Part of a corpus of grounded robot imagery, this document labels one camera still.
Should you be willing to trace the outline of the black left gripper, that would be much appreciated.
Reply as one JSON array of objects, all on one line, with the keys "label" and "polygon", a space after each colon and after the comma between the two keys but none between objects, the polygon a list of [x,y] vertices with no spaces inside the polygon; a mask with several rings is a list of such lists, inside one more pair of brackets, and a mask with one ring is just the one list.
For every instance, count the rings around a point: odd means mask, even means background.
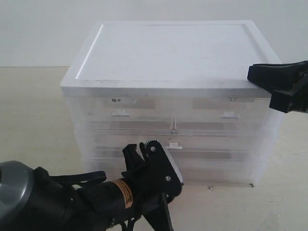
[{"label": "black left gripper", "polygon": [[158,140],[129,144],[123,150],[125,180],[132,185],[133,202],[126,231],[144,217],[155,231],[173,230],[168,204],[182,192],[183,178],[173,158]]}]

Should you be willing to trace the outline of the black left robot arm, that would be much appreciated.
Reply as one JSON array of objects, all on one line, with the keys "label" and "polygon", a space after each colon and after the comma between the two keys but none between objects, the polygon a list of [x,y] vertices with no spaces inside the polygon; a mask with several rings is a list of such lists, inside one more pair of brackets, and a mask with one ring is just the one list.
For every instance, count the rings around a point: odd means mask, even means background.
[{"label": "black left robot arm", "polygon": [[173,229],[168,204],[183,178],[157,140],[128,144],[126,170],[107,180],[103,171],[51,176],[19,162],[0,165],[0,228],[3,231],[131,231],[145,218],[155,231]]}]

